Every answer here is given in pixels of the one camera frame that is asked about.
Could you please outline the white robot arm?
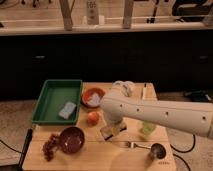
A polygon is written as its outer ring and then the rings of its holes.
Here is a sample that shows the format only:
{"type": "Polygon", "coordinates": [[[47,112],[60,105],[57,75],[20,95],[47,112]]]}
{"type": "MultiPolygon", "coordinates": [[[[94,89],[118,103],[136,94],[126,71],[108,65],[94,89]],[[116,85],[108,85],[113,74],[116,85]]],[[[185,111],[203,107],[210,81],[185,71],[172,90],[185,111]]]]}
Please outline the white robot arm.
{"type": "Polygon", "coordinates": [[[212,103],[134,99],[134,88],[131,81],[116,81],[103,96],[100,107],[108,126],[127,117],[213,139],[212,103]]]}

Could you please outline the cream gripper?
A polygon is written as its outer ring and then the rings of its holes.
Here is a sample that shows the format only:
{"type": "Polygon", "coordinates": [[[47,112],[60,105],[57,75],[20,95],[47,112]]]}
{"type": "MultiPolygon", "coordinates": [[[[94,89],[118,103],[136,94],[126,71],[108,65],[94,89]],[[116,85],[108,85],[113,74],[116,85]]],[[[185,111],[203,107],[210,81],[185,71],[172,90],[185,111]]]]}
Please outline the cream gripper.
{"type": "Polygon", "coordinates": [[[112,120],[108,116],[105,116],[104,119],[106,122],[106,126],[113,127],[113,126],[117,126],[117,125],[126,125],[126,123],[122,119],[112,120]]]}

